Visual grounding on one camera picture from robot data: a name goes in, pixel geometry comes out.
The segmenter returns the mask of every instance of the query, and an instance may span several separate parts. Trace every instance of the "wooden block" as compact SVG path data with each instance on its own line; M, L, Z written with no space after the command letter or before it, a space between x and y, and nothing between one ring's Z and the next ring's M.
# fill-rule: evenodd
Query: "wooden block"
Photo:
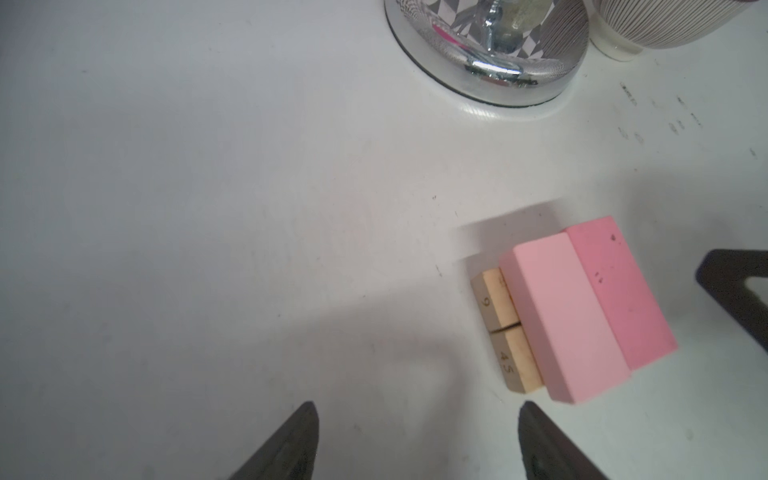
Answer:
M544 385L521 325L491 334L504 381L512 392L529 393Z
M613 217L565 229L629 368L677 349L672 330Z
M501 269L494 268L477 275L472 279L472 290L489 332L498 332L520 323Z
M552 399L583 402L629 379L567 233L517 245L499 265Z

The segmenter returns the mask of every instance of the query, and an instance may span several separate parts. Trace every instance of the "dark pink block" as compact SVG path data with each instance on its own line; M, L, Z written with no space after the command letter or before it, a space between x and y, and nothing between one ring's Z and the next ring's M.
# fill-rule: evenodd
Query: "dark pink block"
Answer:
M517 245L499 266L550 397L583 402L629 379L566 233Z
M676 350L672 331L613 217L565 232L629 367L639 369Z

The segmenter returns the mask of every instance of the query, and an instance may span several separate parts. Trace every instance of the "dark stain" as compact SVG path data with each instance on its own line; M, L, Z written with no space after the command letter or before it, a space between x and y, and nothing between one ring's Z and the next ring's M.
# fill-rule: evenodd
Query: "dark stain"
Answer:
M152 465L144 466L144 470L141 471L141 480L154 480L154 467Z
M634 99L632 96L632 92L629 91L629 88L627 88L627 85L624 84L624 82L619 83L621 85L621 90L624 90L624 93L627 94L627 98L629 98L629 101L632 102L632 105L637 107L637 100Z

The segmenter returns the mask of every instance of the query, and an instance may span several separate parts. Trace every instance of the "chrome base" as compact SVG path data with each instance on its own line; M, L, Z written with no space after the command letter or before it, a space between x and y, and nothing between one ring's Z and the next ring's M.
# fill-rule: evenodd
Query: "chrome base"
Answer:
M387 20L406 54L446 87L475 100L527 107L557 97L574 77L589 42L589 20L581 0L553 0L537 27L536 58L484 48L478 31L482 5L458 12L452 24L435 13L434 0L384 0Z

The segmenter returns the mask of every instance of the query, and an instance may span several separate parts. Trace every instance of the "reflective metal base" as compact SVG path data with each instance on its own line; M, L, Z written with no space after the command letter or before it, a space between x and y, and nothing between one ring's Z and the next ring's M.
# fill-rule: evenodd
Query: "reflective metal base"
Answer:
M581 0L553 0L540 25L507 42L488 30L494 26L489 9L499 0L480 0L460 12L450 8L454 3L384 0L406 54L435 80L475 100L505 107L551 100L587 51L589 20Z

